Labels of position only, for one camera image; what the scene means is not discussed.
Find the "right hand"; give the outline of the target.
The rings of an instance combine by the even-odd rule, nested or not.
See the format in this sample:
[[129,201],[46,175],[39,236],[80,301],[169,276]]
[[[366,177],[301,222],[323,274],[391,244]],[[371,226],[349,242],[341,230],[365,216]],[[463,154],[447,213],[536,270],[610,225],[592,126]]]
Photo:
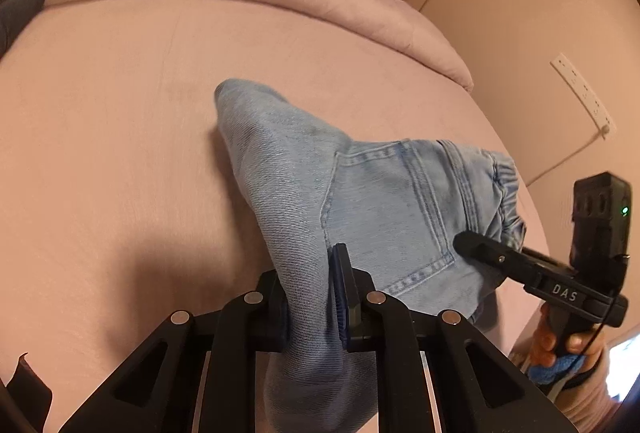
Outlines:
[[[532,366],[542,366],[551,368],[556,363],[556,350],[558,347],[558,337],[549,326],[548,314],[549,305],[544,303],[540,309],[541,315],[537,328],[533,334],[532,345],[530,346],[528,357]],[[567,339],[564,349],[568,354],[580,355],[582,365],[579,373],[591,370],[597,365],[605,347],[603,335],[596,335],[592,329],[588,332],[579,332],[571,335]]]

